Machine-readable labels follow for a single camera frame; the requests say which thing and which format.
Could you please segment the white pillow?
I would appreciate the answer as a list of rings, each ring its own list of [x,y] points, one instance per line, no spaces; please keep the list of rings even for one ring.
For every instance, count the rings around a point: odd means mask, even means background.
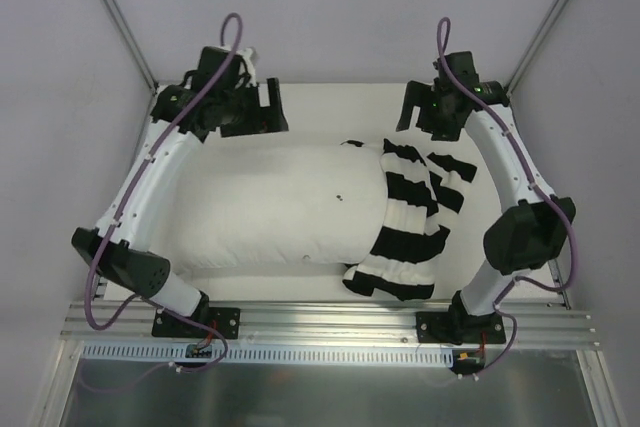
[[[207,149],[180,176],[158,247],[178,271],[357,264],[386,211],[380,157],[350,144]]]

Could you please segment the black white striped pillowcase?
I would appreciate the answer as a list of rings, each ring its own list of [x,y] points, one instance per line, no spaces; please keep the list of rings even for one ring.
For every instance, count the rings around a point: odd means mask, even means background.
[[[388,138],[367,147],[380,153],[386,210],[371,251],[347,266],[342,283],[361,296],[379,290],[400,301],[428,300],[478,167]]]

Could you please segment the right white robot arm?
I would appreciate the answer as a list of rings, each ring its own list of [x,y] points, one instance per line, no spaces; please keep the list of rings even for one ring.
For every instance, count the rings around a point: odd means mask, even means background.
[[[497,81],[483,82],[469,51],[440,55],[432,84],[410,81],[397,130],[416,126],[435,141],[473,140],[498,193],[501,215],[483,237],[485,260],[456,292],[447,311],[419,321],[434,341],[461,345],[505,337],[497,305],[518,281],[572,246],[576,207],[560,198],[535,168],[517,130],[509,99]]]

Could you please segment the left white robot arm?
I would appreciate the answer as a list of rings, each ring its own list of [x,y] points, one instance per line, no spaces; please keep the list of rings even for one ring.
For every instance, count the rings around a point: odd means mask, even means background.
[[[278,79],[268,79],[268,102],[260,101],[256,59],[252,47],[203,48],[197,68],[157,94],[143,146],[111,206],[93,228],[77,228],[71,240],[91,276],[163,309],[188,337],[213,327],[209,298],[173,273],[169,260],[152,252],[151,242],[183,164],[210,134],[288,130]]]

